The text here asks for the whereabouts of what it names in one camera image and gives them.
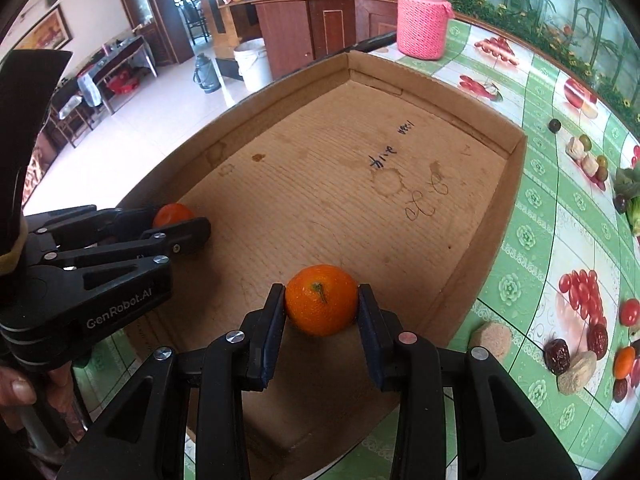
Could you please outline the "person's left hand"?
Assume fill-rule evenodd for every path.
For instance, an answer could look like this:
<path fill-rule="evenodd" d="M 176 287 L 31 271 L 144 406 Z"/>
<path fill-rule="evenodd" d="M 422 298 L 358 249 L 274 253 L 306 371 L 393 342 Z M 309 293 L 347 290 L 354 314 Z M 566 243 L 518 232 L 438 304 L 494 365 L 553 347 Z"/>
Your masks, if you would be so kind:
<path fill-rule="evenodd" d="M 74 384 L 70 368 L 71 362 L 65 363 L 49 372 L 46 399 L 59 413 L 66 413 L 73 403 Z M 0 404 L 1 417 L 12 432 L 21 430 L 23 423 L 17 413 L 21 406 L 29 406 L 37 401 L 36 388 L 21 372 L 2 365 L 0 370 Z"/>

